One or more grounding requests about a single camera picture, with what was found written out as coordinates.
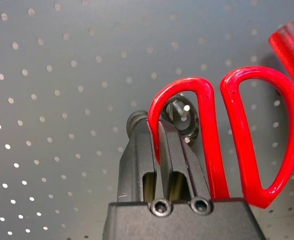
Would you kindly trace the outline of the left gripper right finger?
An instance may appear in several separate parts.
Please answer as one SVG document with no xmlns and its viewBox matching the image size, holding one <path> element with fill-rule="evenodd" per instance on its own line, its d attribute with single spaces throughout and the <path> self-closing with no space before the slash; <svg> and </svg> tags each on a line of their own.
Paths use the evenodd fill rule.
<svg viewBox="0 0 294 240">
<path fill-rule="evenodd" d="M 161 120 L 158 125 L 159 156 L 164 198 L 190 201 L 194 197 L 211 198 L 200 162 L 173 124 Z"/>
</svg>

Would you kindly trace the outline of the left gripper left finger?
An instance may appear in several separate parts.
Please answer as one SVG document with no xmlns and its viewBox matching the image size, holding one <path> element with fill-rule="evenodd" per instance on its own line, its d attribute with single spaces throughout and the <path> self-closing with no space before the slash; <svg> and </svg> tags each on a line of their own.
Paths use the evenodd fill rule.
<svg viewBox="0 0 294 240">
<path fill-rule="evenodd" d="M 152 135 L 147 124 L 138 124 L 121 156 L 119 202 L 147 202 L 155 198 L 157 170 Z"/>
</svg>

